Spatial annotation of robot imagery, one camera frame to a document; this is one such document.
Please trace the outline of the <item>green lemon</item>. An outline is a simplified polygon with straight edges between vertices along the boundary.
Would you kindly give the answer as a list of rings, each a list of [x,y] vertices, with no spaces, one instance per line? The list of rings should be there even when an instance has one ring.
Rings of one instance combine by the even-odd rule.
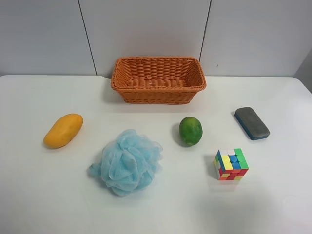
[[[186,146],[198,144],[203,135],[200,121],[195,117],[185,117],[179,124],[179,135]]]

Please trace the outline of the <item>orange woven basket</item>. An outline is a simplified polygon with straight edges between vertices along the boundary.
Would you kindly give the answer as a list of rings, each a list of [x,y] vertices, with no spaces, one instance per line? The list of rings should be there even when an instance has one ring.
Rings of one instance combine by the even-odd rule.
[[[111,77],[111,88],[136,104],[187,104],[206,85],[193,57],[122,57]]]

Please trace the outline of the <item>light blue bath loofah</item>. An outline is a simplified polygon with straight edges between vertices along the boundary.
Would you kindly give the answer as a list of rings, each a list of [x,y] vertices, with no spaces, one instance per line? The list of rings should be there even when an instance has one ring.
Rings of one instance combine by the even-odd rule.
[[[161,168],[162,151],[158,142],[128,129],[103,148],[100,161],[89,167],[89,175],[124,197],[152,183]]]

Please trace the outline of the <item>multicoloured puzzle cube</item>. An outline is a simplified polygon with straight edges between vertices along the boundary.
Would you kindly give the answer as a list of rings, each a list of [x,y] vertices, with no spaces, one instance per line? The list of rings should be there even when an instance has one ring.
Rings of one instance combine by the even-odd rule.
[[[249,170],[241,148],[218,150],[214,166],[218,180],[241,180]]]

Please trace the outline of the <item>yellow mango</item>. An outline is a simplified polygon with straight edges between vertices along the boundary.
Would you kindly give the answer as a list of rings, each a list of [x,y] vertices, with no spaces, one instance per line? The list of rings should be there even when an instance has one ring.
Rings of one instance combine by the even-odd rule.
[[[50,149],[67,145],[80,131],[83,118],[78,114],[67,114],[59,118],[43,139],[43,144]]]

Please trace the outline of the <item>grey blue whiteboard eraser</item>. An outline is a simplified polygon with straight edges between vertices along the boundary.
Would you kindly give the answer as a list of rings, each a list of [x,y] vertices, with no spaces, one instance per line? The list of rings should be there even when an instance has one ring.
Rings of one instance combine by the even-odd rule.
[[[251,107],[238,108],[234,116],[251,140],[265,139],[270,135],[268,127]]]

